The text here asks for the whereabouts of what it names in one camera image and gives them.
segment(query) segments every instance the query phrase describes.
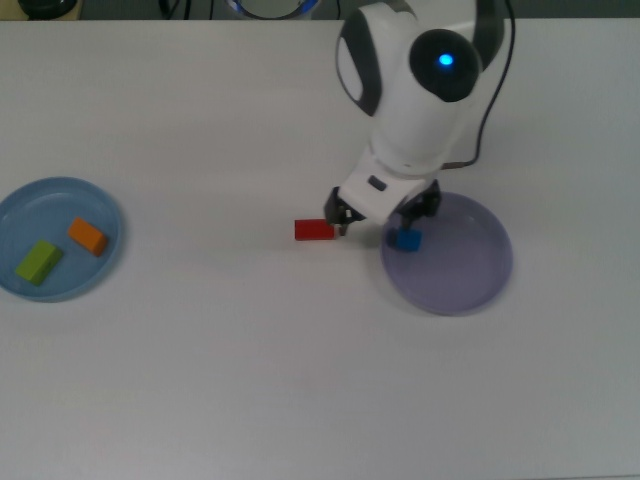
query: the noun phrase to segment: blue plate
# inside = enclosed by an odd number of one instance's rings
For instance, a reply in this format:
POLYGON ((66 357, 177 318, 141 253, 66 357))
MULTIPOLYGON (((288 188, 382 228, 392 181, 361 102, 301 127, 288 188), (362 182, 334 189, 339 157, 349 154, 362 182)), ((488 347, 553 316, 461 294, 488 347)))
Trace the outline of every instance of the blue plate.
POLYGON ((66 300, 95 285, 116 259, 122 240, 118 207, 101 189, 84 180, 55 177, 30 183, 0 203, 0 287, 40 302, 66 300), (100 257, 74 242, 67 230, 81 217, 104 233, 100 257), (36 287, 15 273, 38 240, 46 240, 63 257, 36 287))

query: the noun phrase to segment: wooden block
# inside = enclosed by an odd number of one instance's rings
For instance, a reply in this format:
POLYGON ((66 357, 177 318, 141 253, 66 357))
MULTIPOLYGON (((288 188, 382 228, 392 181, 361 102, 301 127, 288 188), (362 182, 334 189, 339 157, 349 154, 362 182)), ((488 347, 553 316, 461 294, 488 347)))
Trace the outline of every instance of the wooden block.
POLYGON ((59 248, 44 240, 38 240, 15 271, 28 282, 39 286, 61 258, 62 251, 59 248))
POLYGON ((104 233, 80 217, 74 219, 67 233, 73 240, 96 257, 102 255, 107 246, 107 237, 105 237, 104 233))
POLYGON ((296 220, 295 238, 303 240, 333 240, 336 238, 336 229, 326 220, 296 220))

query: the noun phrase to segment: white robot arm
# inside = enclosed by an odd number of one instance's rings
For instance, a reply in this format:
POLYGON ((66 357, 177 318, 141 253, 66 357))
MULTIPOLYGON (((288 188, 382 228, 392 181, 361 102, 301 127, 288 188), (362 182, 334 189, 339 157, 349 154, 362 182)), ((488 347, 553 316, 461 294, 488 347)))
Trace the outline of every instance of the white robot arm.
POLYGON ((383 224, 399 212, 408 228, 437 212, 436 175, 464 126, 475 84, 503 40, 494 1, 447 2, 455 4, 449 11, 474 18, 446 29, 424 31, 402 0, 363 7, 345 21, 336 48, 338 76, 376 123, 353 172, 325 205, 327 222, 339 225, 341 234, 364 218, 383 224))

